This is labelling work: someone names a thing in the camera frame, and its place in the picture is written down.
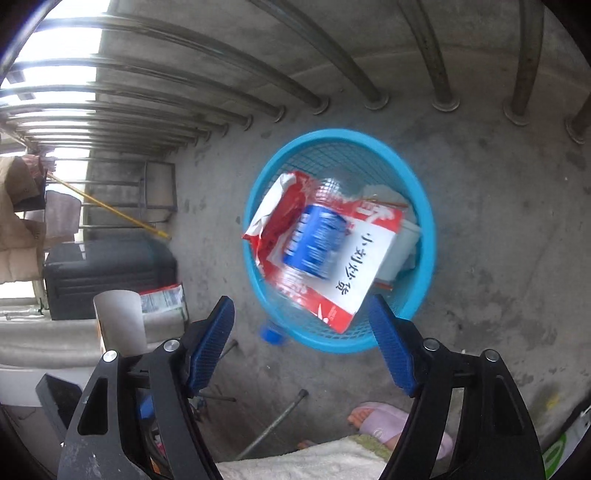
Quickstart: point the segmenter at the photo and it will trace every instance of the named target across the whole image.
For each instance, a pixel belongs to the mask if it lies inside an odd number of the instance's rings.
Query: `mesh basket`
[[[382,142],[358,132],[328,129],[299,137],[279,150],[257,178],[244,214],[246,229],[262,198],[285,172],[301,170],[314,177],[325,168],[342,166],[364,184],[384,184],[400,192],[412,204],[422,230],[417,244],[417,266],[401,273],[390,292],[376,290],[401,318],[410,320],[425,297],[433,276],[436,256],[435,224],[431,206],[420,182],[396,153]],[[325,352],[353,353],[377,345],[368,321],[365,303],[348,330],[339,334],[316,316],[293,305],[268,286],[260,275],[249,244],[243,251],[253,289],[273,321],[301,343]]]

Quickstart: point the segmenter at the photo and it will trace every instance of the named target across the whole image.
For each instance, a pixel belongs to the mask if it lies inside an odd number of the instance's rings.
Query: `plastic bottle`
[[[284,277],[296,283],[301,275],[327,279],[345,238],[347,220],[343,203],[356,200],[363,185],[346,170],[327,170],[306,206],[291,240],[283,263]]]

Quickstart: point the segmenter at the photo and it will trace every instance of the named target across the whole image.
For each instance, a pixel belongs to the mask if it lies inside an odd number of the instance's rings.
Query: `clothing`
[[[0,157],[0,283],[41,278],[45,225],[21,220],[13,204],[38,195],[19,157]]]
[[[217,468],[224,480],[376,480],[386,460],[371,450],[380,447],[385,448],[367,435],[355,435],[286,455],[218,463]]]

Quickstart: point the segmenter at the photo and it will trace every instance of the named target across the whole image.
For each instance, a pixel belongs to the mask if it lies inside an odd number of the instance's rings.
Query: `person's foot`
[[[359,433],[371,435],[394,451],[408,420],[408,413],[386,403],[367,402],[355,408],[348,420]],[[453,440],[447,433],[443,433],[437,459],[444,458],[452,451]]]
[[[361,425],[365,420],[374,412],[374,408],[356,408],[351,412],[351,415],[347,418],[347,421],[353,425],[356,429],[360,429]],[[396,444],[398,443],[398,439],[400,438],[400,434],[392,437],[391,439],[387,440],[384,445],[388,448],[388,450],[394,451]]]

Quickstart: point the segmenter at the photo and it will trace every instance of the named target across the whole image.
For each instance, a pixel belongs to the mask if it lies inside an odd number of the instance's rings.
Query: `metal railing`
[[[351,55],[305,12],[291,5],[288,0],[248,1],[290,27],[333,63],[359,89],[368,108],[379,109],[388,103],[388,94],[377,87]],[[528,123],[527,105],[537,76],[543,43],[544,6],[540,0],[516,1],[519,3],[520,19],[519,59],[515,86],[511,97],[504,102],[503,110],[514,124],[526,125]],[[22,75],[19,77],[19,72],[32,67],[90,66],[165,80],[170,82],[171,86],[188,86],[195,89],[196,93],[207,93],[210,95],[208,98],[219,101],[231,100],[246,107],[248,111],[264,113],[274,121],[281,120],[285,115],[284,105],[270,103],[263,98],[206,76],[137,58],[96,54],[84,58],[15,62],[24,43],[35,31],[64,27],[100,28],[150,37],[189,48],[265,79],[283,92],[302,101],[315,114],[322,113],[328,108],[328,98],[312,92],[272,65],[232,45],[189,28],[158,19],[123,14],[44,20],[44,16],[55,4],[56,1],[44,2],[11,43],[10,48],[0,59],[0,80],[9,74],[13,80],[23,79]],[[441,111],[455,110],[459,100],[450,87],[439,41],[425,6],[421,0],[398,0],[398,5],[415,37],[430,76],[435,97],[433,105]],[[172,148],[198,138],[208,139],[212,132],[225,135],[228,123],[248,129],[253,121],[251,113],[244,114],[221,108],[214,105],[213,100],[205,102],[196,100],[188,93],[176,91],[171,93],[129,85],[125,82],[97,81],[82,85],[63,83],[42,86],[17,83],[8,89],[0,90],[0,98],[17,95],[22,99],[40,92],[92,92],[108,96],[109,101],[78,103],[29,101],[20,105],[0,107],[0,130],[19,144],[26,146],[29,151],[45,150],[58,145],[75,145],[146,155],[163,155]],[[149,106],[113,101],[120,98],[148,102]],[[164,111],[159,108],[161,105],[174,107],[182,113]],[[84,111],[85,114],[77,116],[66,112],[71,109]],[[64,112],[50,115],[55,113],[50,112],[52,110],[64,110]],[[66,122],[66,124],[56,125],[55,122]],[[581,110],[576,115],[568,116],[564,124],[573,141],[579,144],[584,142],[584,134],[591,125],[591,95]]]
[[[194,113],[204,113],[226,122],[232,122],[244,127],[247,130],[252,124],[252,115],[244,116],[238,113],[224,110],[206,103],[198,102],[191,98],[185,98],[172,93],[149,90],[132,85],[119,85],[109,82],[89,82],[81,85],[16,85],[11,88],[1,89],[0,98],[10,95],[23,95],[26,93],[40,92],[92,92],[101,95],[111,95],[148,102],[160,103],[162,105],[175,106]]]
[[[179,83],[189,87],[203,89],[227,100],[234,100],[237,103],[258,110],[275,119],[276,122],[285,114],[284,106],[272,105],[260,98],[242,92],[234,87],[224,85],[215,80],[208,79],[192,72],[180,70],[175,67],[164,66],[147,60],[133,59],[119,55],[89,55],[88,57],[64,58],[64,59],[42,59],[30,61],[17,61],[12,65],[11,72],[18,72],[24,69],[35,67],[60,67],[80,66],[95,67],[108,70],[119,70],[127,73],[137,73],[160,80]]]
[[[166,23],[153,18],[118,14],[101,15],[100,17],[94,18],[52,18],[41,22],[37,31],[63,27],[101,28],[103,30],[125,31],[157,38],[191,48],[261,76],[280,89],[298,98],[314,110],[321,108],[324,101],[303,85],[275,70],[263,61],[224,42],[181,27],[180,25]]]

